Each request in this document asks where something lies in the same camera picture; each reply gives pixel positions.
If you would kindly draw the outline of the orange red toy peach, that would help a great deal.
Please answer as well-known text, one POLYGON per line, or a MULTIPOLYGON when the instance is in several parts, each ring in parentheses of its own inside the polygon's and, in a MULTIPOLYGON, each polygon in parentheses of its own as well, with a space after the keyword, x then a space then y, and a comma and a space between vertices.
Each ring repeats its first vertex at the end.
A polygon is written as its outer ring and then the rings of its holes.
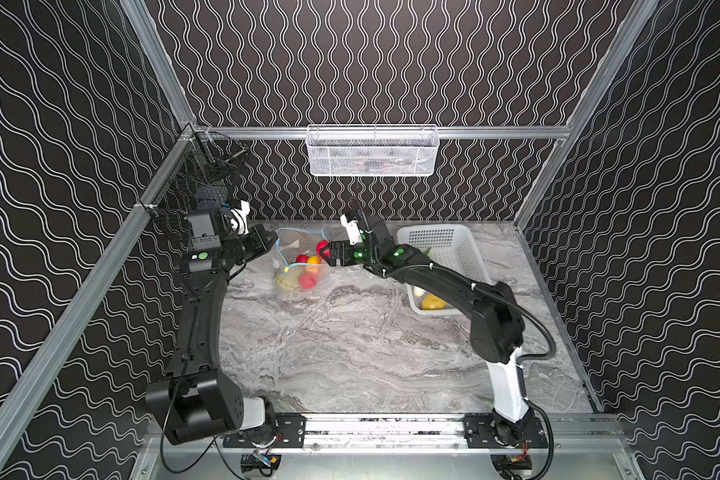
POLYGON ((305 270, 307 273, 310 273, 312 275, 318 275, 321 270, 322 260, 319 256, 311 256, 307 260, 307 265, 305 267, 305 270))

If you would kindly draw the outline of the clear zip bag blue zipper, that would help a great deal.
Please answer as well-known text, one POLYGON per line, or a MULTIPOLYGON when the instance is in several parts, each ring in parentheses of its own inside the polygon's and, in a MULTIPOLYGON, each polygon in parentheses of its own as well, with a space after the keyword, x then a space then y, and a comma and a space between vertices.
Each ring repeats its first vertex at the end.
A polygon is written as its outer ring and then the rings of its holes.
POLYGON ((325 230, 278 227, 274 245, 274 282, 285 293, 307 293, 316 289, 329 266, 318 248, 329 244, 325 230))

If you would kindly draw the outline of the green toy cabbage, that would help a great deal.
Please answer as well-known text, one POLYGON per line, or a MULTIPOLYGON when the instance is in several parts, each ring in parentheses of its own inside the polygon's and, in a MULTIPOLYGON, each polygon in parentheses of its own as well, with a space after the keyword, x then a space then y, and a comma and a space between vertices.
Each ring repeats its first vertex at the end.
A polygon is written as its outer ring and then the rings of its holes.
POLYGON ((301 291, 300 273, 291 271, 279 271, 274 275, 275 285, 283 292, 293 293, 301 291))

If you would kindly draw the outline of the white plastic perforated basket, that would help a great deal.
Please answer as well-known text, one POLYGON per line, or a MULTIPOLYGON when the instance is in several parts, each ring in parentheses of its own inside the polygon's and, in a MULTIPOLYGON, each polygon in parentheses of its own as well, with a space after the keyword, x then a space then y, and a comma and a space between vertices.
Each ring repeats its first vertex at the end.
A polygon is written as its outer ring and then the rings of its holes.
POLYGON ((408 244, 434 262, 476 281, 493 284, 471 230, 458 224, 402 227, 397 242, 408 244))

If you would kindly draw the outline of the red toy pomegranate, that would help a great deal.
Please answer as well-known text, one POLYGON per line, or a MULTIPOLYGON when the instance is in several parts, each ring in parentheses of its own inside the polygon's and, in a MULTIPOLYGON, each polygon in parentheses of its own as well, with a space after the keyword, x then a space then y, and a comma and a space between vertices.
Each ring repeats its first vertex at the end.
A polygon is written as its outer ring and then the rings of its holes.
POLYGON ((299 276, 299 285, 303 291, 312 290, 317 286, 319 278, 317 275, 305 272, 299 276))

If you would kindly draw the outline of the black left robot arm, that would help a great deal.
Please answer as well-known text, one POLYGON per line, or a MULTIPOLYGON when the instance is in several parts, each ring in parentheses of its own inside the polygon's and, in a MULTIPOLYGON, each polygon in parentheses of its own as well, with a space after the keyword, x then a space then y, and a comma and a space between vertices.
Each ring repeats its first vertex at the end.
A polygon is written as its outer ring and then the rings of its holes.
POLYGON ((147 409, 173 445, 234 432, 268 442, 276 434, 272 403, 245 396, 224 373, 219 338, 230 282, 267 254, 277 235, 248 225, 242 203, 195 210, 186 219, 190 238, 177 269, 183 303, 176 345, 163 378, 147 387, 147 409))

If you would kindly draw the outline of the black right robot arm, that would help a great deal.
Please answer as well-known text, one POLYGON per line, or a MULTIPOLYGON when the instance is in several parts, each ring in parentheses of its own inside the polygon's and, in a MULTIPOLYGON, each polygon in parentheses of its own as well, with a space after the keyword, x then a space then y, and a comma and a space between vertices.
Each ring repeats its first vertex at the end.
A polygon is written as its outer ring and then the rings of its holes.
POLYGON ((487 364, 493 412, 511 423, 524 419, 530 410, 519 367, 525 322, 511 288, 502 282, 473 280, 414 246, 396 242, 381 220, 364 228, 356 220, 345 221, 344 228, 348 238, 320 247, 318 255, 332 267, 360 265, 377 277, 421 288, 456 308, 469 320, 472 350, 487 364))

